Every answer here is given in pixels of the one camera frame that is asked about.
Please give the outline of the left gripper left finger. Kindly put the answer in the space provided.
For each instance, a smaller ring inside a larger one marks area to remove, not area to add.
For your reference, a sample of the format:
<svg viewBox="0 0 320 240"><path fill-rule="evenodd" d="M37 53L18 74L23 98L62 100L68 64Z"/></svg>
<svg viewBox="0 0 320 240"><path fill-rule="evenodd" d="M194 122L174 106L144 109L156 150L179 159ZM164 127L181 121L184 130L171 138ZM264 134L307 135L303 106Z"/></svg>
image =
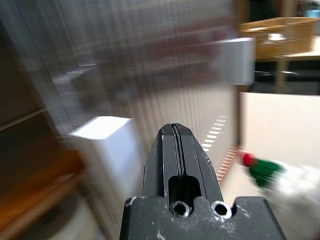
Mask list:
<svg viewBox="0 0 320 240"><path fill-rule="evenodd" d="M167 123L159 129L144 163L144 197L184 198L184 130L180 123Z"/></svg>

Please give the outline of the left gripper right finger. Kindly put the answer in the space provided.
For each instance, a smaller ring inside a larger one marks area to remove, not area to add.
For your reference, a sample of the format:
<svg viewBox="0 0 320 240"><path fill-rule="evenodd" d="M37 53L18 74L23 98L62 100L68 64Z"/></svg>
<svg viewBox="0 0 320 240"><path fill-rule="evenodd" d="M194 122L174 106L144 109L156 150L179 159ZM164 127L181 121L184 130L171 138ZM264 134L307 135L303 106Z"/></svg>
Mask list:
<svg viewBox="0 0 320 240"><path fill-rule="evenodd" d="M201 147L192 131L179 124L173 125L177 137L181 184L179 190L186 203L204 197L210 203L221 201L222 193L212 161Z"/></svg>

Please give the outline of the white block door handle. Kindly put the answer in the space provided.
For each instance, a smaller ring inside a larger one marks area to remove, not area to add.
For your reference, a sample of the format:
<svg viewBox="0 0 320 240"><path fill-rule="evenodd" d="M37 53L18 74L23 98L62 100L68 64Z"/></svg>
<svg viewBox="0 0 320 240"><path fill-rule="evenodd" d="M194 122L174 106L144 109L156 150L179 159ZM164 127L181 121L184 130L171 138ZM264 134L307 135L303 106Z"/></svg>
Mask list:
<svg viewBox="0 0 320 240"><path fill-rule="evenodd" d="M69 133L103 188L120 198L141 195L143 161L132 118L96 116Z"/></svg>
<svg viewBox="0 0 320 240"><path fill-rule="evenodd" d="M239 37L218 42L222 82L250 86L255 78L256 40Z"/></svg>

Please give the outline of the ribbed glass door with streak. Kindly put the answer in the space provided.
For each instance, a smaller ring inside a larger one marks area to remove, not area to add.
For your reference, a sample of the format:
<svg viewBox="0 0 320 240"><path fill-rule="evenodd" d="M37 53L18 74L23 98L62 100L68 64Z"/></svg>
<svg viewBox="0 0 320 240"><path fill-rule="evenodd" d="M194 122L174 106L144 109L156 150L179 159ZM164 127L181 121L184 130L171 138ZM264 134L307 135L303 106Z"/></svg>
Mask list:
<svg viewBox="0 0 320 240"><path fill-rule="evenodd" d="M192 129L219 166L239 139L238 85L221 80L218 42L240 37L245 0L133 0L128 107L144 147L166 123Z"/></svg>

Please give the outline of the white plush toy striped scarf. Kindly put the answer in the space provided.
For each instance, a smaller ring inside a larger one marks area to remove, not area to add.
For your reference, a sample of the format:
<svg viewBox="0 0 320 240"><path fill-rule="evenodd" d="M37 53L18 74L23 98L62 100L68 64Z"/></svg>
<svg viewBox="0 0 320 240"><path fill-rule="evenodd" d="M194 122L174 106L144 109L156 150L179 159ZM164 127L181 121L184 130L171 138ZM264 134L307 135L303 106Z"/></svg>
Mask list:
<svg viewBox="0 0 320 240"><path fill-rule="evenodd" d="M320 240L320 169L246 152L241 163L267 199L287 240Z"/></svg>

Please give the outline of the wooden tabletop cabinet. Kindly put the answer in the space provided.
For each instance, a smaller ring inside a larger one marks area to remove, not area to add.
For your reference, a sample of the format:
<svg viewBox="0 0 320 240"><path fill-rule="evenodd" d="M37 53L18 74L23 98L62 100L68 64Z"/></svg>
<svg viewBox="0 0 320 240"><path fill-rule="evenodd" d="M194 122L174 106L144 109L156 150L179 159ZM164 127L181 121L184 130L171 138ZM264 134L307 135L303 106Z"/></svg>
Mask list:
<svg viewBox="0 0 320 240"><path fill-rule="evenodd" d="M61 134L55 87L42 59L34 27L21 8L27 0L0 0L0 126L40 109L41 115L0 131L0 240L14 239L46 215L76 185L108 239L94 199L101 193L90 166L67 134ZM240 87L236 96L240 101ZM240 102L238 140L240 142Z"/></svg>

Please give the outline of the light wooden background table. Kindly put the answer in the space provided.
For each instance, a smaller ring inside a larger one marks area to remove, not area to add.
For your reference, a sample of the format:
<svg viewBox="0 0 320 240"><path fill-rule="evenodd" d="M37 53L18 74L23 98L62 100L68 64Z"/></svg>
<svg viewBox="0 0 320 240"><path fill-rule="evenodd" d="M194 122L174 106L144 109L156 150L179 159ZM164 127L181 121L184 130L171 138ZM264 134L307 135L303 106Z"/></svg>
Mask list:
<svg viewBox="0 0 320 240"><path fill-rule="evenodd" d="M320 50L291 54L281 65L277 58L255 63L251 93L320 96Z"/></svg>

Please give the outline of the light brown open box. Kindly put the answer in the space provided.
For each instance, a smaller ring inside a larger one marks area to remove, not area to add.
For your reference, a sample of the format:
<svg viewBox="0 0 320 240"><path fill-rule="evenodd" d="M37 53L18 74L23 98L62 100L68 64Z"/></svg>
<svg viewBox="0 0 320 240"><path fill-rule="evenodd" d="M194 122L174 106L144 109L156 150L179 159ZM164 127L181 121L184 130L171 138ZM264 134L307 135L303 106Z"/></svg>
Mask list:
<svg viewBox="0 0 320 240"><path fill-rule="evenodd" d="M317 18L276 17L242 23L243 37L255 39L255 56L268 59L284 54L310 52L313 48Z"/></svg>

